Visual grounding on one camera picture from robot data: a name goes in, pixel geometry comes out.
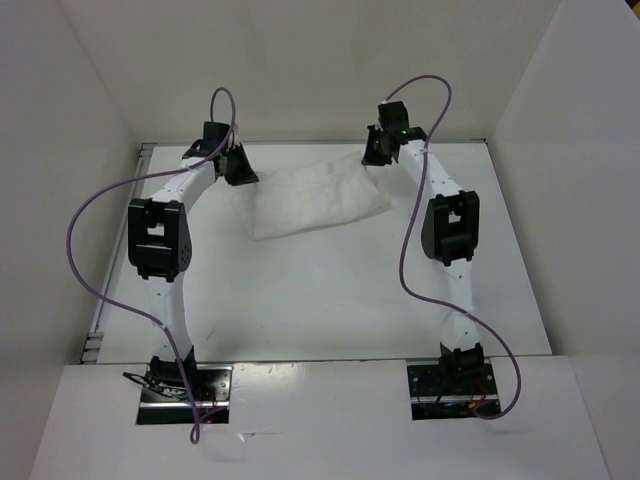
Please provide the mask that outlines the white pleated skirt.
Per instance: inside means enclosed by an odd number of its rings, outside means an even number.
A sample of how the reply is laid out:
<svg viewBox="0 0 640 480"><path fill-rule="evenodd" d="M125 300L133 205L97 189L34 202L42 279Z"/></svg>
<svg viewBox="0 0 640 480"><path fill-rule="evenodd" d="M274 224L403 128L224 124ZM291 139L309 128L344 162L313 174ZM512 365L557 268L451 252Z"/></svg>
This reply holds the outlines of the white pleated skirt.
<svg viewBox="0 0 640 480"><path fill-rule="evenodd" d="M386 175L353 152L314 166L263 171L239 188L232 205L254 241L359 221L390 206Z"/></svg>

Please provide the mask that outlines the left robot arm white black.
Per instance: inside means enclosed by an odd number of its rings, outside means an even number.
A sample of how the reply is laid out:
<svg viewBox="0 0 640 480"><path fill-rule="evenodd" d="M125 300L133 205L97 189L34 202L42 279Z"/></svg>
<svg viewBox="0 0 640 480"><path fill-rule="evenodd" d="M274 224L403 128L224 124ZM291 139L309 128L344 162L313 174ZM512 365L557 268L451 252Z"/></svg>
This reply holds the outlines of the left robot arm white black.
<svg viewBox="0 0 640 480"><path fill-rule="evenodd" d="M203 137L187 149L166 183L128 206L128 259L143 281L150 315L160 329L142 384L165 397L188 399L199 387L184 306L184 277L193 259L188 214L219 179L230 186L259 181L237 140L237 127L207 121Z"/></svg>

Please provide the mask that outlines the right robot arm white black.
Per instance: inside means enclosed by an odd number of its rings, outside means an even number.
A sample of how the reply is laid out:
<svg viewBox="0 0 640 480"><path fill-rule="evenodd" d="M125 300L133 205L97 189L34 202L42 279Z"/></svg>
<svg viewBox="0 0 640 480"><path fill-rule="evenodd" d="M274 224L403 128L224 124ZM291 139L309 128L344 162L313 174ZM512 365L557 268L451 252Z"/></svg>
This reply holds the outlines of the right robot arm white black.
<svg viewBox="0 0 640 480"><path fill-rule="evenodd" d="M484 352L475 322L471 261L479 240L480 200L463 189L427 146L427 134L412 127L401 101L378 105L378 123L368 127L362 164L403 166L419 187L424 214L420 244L447 282L450 313L442 321L438 380L450 393L462 392L483 370Z"/></svg>

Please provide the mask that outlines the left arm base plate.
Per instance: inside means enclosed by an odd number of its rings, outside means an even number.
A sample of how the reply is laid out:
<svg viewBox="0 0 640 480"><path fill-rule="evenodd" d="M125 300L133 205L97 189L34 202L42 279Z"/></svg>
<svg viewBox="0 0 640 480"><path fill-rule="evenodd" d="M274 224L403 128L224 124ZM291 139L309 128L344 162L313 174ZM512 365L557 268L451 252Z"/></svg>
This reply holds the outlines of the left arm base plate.
<svg viewBox="0 0 640 480"><path fill-rule="evenodd" d="M228 424L233 366L202 364L193 387L198 415L205 425ZM142 387L137 425L192 425L190 402L183 387L159 384L155 390Z"/></svg>

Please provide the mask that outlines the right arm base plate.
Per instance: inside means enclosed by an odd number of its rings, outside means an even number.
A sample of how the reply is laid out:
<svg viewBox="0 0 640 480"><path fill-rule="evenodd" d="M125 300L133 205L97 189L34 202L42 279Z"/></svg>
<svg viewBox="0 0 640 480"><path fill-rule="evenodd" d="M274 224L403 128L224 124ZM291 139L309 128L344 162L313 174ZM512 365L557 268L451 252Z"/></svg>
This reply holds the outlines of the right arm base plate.
<svg viewBox="0 0 640 480"><path fill-rule="evenodd" d="M482 372L455 383L446 380L436 360L406 365L413 421L493 417L502 412L493 368L486 361Z"/></svg>

